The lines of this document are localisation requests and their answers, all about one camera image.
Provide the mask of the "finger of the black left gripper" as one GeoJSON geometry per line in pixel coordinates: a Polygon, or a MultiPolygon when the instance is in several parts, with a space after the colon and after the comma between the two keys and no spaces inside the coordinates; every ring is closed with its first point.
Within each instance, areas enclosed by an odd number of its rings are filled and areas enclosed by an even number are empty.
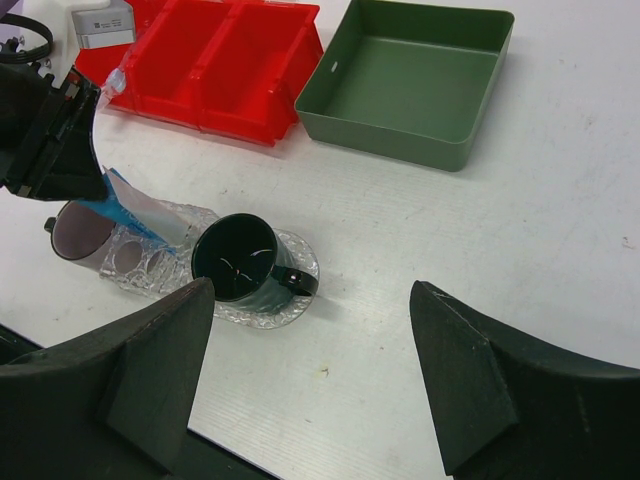
{"type": "Polygon", "coordinates": [[[31,198],[43,201],[107,198],[108,189],[93,142],[99,97],[100,88],[85,82],[63,103],[37,153],[37,163],[30,175],[31,198]]]}

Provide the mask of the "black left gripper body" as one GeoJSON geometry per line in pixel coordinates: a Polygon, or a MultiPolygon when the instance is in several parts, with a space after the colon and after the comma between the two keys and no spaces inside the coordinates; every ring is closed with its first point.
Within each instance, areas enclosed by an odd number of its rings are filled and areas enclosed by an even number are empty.
{"type": "Polygon", "coordinates": [[[1,186],[19,197],[33,199],[30,175],[46,130],[63,103],[91,82],[75,69],[58,88],[53,79],[40,76],[35,66],[1,66],[1,186]]]}

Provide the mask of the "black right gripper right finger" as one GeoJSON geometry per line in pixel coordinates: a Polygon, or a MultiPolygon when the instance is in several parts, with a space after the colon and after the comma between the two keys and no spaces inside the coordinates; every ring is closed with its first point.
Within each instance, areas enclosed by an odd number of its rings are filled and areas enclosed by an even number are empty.
{"type": "Polygon", "coordinates": [[[448,476],[638,477],[637,369],[542,341],[426,281],[409,305],[448,476]]]}

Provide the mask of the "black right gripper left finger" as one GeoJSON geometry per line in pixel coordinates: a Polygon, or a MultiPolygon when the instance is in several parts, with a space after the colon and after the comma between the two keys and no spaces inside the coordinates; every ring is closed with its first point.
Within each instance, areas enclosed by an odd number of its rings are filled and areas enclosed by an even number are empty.
{"type": "Polygon", "coordinates": [[[4,479],[175,479],[214,310],[189,283],[48,348],[1,358],[4,479]]]}

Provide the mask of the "blue toothpaste tube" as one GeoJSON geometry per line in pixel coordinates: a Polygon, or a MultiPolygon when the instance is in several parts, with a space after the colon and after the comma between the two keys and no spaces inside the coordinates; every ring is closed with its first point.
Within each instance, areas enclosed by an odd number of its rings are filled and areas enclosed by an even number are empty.
{"type": "Polygon", "coordinates": [[[105,200],[78,200],[77,203],[145,238],[160,244],[169,244],[169,241],[159,234],[160,227],[154,226],[158,219],[169,214],[157,199],[132,187],[114,168],[106,169],[102,180],[107,187],[105,200]]]}

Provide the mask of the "mauve mug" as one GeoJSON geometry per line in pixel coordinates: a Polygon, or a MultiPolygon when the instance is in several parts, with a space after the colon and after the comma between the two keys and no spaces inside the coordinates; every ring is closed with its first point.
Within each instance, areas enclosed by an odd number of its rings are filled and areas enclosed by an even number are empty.
{"type": "Polygon", "coordinates": [[[49,217],[44,230],[61,259],[98,272],[109,252],[116,223],[77,201],[49,217]]]}

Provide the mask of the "clear textured holder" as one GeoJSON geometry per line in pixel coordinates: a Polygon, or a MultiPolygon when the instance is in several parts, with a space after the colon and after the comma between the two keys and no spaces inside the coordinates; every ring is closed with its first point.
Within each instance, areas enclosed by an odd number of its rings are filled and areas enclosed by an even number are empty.
{"type": "Polygon", "coordinates": [[[195,244],[219,216],[210,209],[195,205],[165,200],[160,204],[187,223],[182,242],[168,246],[120,226],[115,229],[113,241],[98,271],[101,279],[151,299],[160,299],[194,279],[191,263],[195,244]]]}

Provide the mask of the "dark green mug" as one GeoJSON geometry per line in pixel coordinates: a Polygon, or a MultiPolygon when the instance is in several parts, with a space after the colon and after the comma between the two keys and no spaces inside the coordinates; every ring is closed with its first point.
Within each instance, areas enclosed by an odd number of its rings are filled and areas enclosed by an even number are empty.
{"type": "Polygon", "coordinates": [[[314,296],[319,286],[269,224],[248,213],[209,226],[195,244],[191,267],[195,278],[212,281],[218,302],[248,312],[277,311],[296,296],[314,296]]]}

